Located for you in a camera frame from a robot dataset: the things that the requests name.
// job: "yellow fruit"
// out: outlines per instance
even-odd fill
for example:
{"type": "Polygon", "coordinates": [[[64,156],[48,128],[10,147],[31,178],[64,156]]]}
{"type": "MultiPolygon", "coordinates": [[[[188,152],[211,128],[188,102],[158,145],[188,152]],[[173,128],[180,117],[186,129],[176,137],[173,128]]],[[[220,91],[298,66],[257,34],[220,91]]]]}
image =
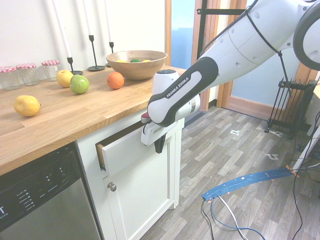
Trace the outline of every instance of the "yellow fruit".
{"type": "Polygon", "coordinates": [[[73,77],[73,73],[69,70],[61,70],[56,74],[56,81],[64,88],[69,88],[70,79],[73,77]]]}
{"type": "Polygon", "coordinates": [[[14,101],[14,110],[26,117],[35,115],[40,108],[40,103],[34,96],[21,95],[14,101]]]}

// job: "white cabinet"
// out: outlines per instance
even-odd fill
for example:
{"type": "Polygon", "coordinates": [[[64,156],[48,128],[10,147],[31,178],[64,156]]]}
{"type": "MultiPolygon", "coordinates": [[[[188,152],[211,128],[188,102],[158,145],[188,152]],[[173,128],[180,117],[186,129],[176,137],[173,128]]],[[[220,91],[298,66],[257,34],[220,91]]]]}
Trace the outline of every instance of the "white cabinet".
{"type": "Polygon", "coordinates": [[[77,141],[106,240],[140,239],[166,210],[175,208],[179,202],[184,121],[167,133],[161,154],[155,152],[153,145],[141,143],[141,128],[117,137],[116,133],[137,123],[144,112],[123,118],[77,141]],[[102,143],[100,154],[105,170],[98,160],[97,143],[102,143]]]}

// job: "black stand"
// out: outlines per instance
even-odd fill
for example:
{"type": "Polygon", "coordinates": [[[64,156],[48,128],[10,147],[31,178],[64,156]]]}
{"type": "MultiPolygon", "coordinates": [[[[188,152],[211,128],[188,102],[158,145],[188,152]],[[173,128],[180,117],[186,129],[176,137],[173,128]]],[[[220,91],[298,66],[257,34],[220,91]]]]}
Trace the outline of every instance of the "black stand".
{"type": "Polygon", "coordinates": [[[73,73],[73,75],[82,75],[84,73],[83,71],[74,71],[74,68],[72,67],[72,63],[74,62],[74,60],[72,59],[72,57],[67,57],[66,59],[71,66],[71,72],[73,73]]]}
{"type": "Polygon", "coordinates": [[[314,95],[316,84],[315,81],[300,84],[292,82],[291,80],[288,88],[287,82],[282,78],[278,86],[279,89],[275,97],[270,118],[266,121],[267,128],[264,132],[269,133],[272,126],[279,126],[288,129],[290,132],[289,138],[292,139],[299,130],[306,132],[310,128],[307,123],[304,123],[303,119],[314,95]],[[287,101],[287,99],[291,91],[293,98],[290,102],[287,101]]]}
{"type": "Polygon", "coordinates": [[[97,65],[97,59],[96,59],[96,53],[95,53],[95,47],[94,47],[94,40],[95,40],[94,36],[93,35],[89,35],[89,40],[91,41],[91,44],[92,44],[92,50],[93,50],[93,57],[94,57],[95,66],[88,67],[88,71],[91,71],[91,72],[101,71],[101,70],[105,69],[106,66],[98,66],[97,65]]]}
{"type": "Polygon", "coordinates": [[[111,48],[111,52],[114,53],[114,46],[115,46],[115,45],[114,45],[114,42],[113,42],[113,41],[110,41],[110,42],[109,42],[109,46],[110,46],[110,48],[111,48]]]}
{"type": "Polygon", "coordinates": [[[199,39],[197,57],[200,58],[200,53],[204,47],[206,17],[207,15],[241,15],[244,9],[207,9],[208,0],[202,0],[201,9],[197,9],[196,12],[200,15],[200,27],[199,27],[199,39]]]}

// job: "stainless steel dishwasher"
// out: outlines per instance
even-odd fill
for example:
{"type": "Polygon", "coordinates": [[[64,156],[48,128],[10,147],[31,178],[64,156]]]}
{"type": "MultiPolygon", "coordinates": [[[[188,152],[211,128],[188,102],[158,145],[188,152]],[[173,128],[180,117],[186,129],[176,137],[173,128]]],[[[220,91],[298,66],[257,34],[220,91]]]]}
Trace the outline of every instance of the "stainless steel dishwasher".
{"type": "Polygon", "coordinates": [[[0,240],[103,240],[74,143],[0,176],[0,240]]]}

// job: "blue track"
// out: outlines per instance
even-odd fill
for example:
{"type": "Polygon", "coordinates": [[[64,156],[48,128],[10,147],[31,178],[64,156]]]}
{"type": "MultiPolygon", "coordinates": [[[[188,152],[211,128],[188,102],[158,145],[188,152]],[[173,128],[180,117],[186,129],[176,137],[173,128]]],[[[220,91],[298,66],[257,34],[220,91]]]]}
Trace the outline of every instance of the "blue track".
{"type": "Polygon", "coordinates": [[[239,176],[235,179],[227,181],[219,186],[212,188],[211,190],[202,194],[202,197],[208,202],[217,196],[232,192],[234,190],[243,188],[250,184],[268,181],[271,179],[279,179],[287,176],[293,176],[294,174],[287,168],[261,171],[253,174],[239,176]]]}

